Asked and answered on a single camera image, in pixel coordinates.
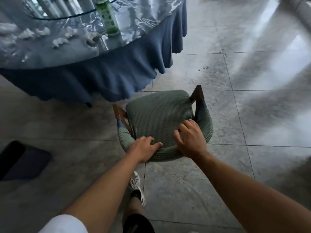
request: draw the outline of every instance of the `chair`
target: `chair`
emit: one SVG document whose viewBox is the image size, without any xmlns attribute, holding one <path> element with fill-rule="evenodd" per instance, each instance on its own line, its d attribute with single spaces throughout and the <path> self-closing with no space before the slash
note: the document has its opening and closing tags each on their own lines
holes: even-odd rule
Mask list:
<svg viewBox="0 0 311 233">
<path fill-rule="evenodd" d="M 196 101 L 193 115 L 192 104 Z M 156 142 L 162 142 L 149 162 L 170 161 L 183 157 L 173 140 L 173 131 L 184 120 L 193 119 L 200 126 L 208 142 L 213 134 L 213 125 L 201 85 L 196 86 L 192 95 L 183 90 L 152 93 L 135 99 L 126 105 L 126 111 L 113 105 L 118 123 L 119 141 L 127 151 L 135 139 L 152 136 Z"/>
</svg>

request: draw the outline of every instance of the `wooden armrest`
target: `wooden armrest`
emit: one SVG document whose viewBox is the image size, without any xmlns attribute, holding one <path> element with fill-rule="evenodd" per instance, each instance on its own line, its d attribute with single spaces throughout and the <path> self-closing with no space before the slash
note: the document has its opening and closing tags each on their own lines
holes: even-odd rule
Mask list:
<svg viewBox="0 0 311 233">
<path fill-rule="evenodd" d="M 116 104 L 113 104 L 112 107 L 114 108 L 114 113 L 115 113 L 115 117 L 116 119 L 121 119 L 121 121 L 123 122 L 123 124 L 125 125 L 126 129 L 129 131 L 129 133 L 131 134 L 132 137 L 133 136 L 133 132 L 132 129 L 130 128 L 130 126 L 127 124 L 127 122 L 125 121 L 125 119 L 127 119 L 127 114 L 126 112 L 119 106 L 117 106 Z"/>
<path fill-rule="evenodd" d="M 190 101 L 193 103 L 196 102 L 195 106 L 195 114 L 194 114 L 194 121 L 197 121 L 197 116 L 199 114 L 199 110 L 202 105 L 202 101 L 204 101 L 204 95 L 201 85 L 196 86 L 195 90 L 193 91 L 192 95 L 190 96 Z"/>
</svg>

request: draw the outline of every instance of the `green seat cushion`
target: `green seat cushion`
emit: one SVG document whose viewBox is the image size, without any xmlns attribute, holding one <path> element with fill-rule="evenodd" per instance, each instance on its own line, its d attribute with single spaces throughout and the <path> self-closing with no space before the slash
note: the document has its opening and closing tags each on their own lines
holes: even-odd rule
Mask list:
<svg viewBox="0 0 311 233">
<path fill-rule="evenodd" d="M 138 98 L 126 106 L 134 139 L 152 136 L 163 148 L 175 145 L 173 131 L 184 120 L 193 119 L 189 94 L 183 90 L 163 91 Z"/>
</svg>

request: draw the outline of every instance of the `plastic bottle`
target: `plastic bottle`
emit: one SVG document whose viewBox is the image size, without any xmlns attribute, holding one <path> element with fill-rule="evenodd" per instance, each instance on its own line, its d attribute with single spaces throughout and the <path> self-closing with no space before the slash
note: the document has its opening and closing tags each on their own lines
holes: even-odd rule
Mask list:
<svg viewBox="0 0 311 233">
<path fill-rule="evenodd" d="M 117 35 L 120 30 L 109 0 L 95 0 L 97 12 L 101 15 L 108 36 Z"/>
</svg>

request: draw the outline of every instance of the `white sneaker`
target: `white sneaker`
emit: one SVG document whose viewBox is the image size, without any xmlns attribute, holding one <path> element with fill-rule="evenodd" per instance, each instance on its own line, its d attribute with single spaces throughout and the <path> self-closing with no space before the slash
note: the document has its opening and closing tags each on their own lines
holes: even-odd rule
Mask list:
<svg viewBox="0 0 311 233">
<path fill-rule="evenodd" d="M 134 190 L 140 191 L 140 194 L 142 196 L 140 199 L 140 202 L 142 204 L 142 207 L 145 207 L 145 205 L 146 205 L 145 196 L 143 195 L 142 189 L 139 187 L 139 185 L 140 185 L 140 177 L 139 177 L 138 173 L 136 171 L 134 171 L 128 187 L 131 189 L 131 191 L 134 191 Z"/>
</svg>

